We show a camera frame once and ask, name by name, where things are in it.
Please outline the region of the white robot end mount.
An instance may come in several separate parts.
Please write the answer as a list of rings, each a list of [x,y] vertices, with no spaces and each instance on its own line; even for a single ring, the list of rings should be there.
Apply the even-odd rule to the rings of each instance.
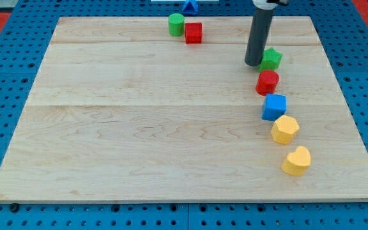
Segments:
[[[252,0],[252,3],[261,10],[274,10],[277,6],[287,6],[289,0]]]

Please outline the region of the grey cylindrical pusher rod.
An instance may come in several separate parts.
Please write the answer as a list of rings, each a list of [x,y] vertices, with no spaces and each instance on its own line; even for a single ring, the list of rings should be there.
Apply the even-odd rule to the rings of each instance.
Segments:
[[[274,9],[255,9],[245,53],[245,63],[249,66],[259,66],[261,64],[273,13]]]

